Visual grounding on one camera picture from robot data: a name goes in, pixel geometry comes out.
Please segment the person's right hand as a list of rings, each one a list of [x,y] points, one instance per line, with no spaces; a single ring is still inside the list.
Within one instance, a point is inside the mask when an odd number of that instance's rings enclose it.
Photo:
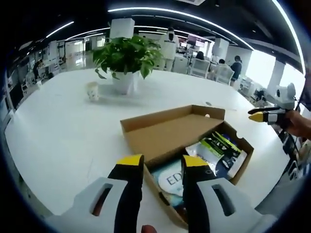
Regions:
[[[298,111],[290,110],[285,114],[289,122],[284,130],[296,137],[311,139],[311,120],[303,117]]]

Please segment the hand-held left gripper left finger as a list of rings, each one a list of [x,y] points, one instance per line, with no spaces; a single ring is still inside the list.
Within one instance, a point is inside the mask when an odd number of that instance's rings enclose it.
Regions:
[[[120,159],[108,177],[98,178],[59,216],[48,218],[57,233],[135,233],[142,200],[144,156]]]

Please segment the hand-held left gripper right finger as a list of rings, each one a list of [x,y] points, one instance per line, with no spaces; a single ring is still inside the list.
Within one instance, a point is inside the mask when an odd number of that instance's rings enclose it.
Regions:
[[[182,183],[190,233],[264,233],[276,222],[256,211],[238,187],[216,178],[199,157],[182,157]]]

